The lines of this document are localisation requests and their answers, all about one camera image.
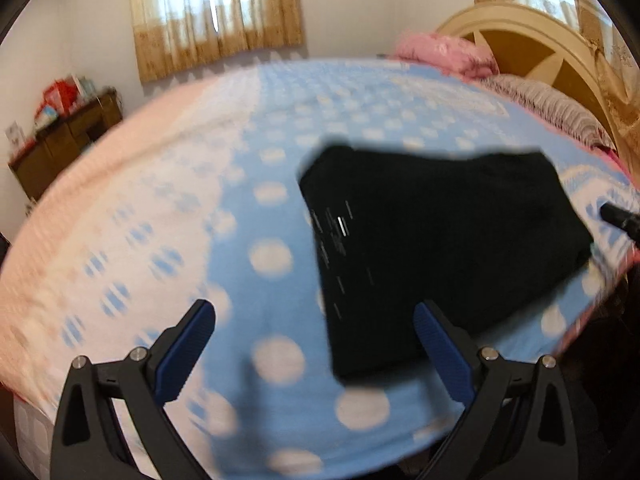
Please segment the headboard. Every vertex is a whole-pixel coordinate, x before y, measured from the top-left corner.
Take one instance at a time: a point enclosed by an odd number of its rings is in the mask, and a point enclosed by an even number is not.
[[[438,32],[485,44],[501,73],[543,81],[590,110],[617,138],[586,40],[548,14],[518,4],[487,2],[457,13]]]

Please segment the wooden cabinet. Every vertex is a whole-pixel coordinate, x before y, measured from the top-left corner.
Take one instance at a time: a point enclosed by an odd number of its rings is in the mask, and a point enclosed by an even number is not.
[[[122,120],[116,91],[111,89],[36,135],[35,144],[9,163],[24,192],[39,200],[56,177],[82,150]]]

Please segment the sheer curtain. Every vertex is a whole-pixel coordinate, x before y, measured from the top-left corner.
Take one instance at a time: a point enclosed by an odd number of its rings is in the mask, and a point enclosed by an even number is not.
[[[140,81],[303,43],[298,0],[131,0]]]
[[[476,0],[513,2],[542,10],[589,41],[602,94],[616,123],[616,143],[624,155],[640,156],[640,70],[619,31],[597,0]],[[637,166],[638,161],[626,160]]]

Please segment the blue gripper pad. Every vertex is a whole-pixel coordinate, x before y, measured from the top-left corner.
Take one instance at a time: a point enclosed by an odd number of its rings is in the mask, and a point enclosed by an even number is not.
[[[419,303],[414,309],[414,328],[446,386],[449,396],[468,408],[476,398],[474,369],[469,363],[471,356],[465,357],[447,330],[424,303]],[[450,326],[450,330],[453,332],[460,329]]]
[[[178,325],[164,330],[153,344],[147,380],[159,406],[178,398],[215,327],[213,305],[197,300]]]

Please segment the pink pillow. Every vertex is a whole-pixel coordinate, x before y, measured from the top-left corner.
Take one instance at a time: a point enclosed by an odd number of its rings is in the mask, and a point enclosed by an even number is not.
[[[487,46],[477,46],[463,38],[442,34],[407,34],[394,53],[396,59],[435,66],[445,73],[480,79],[500,73],[494,54]]]

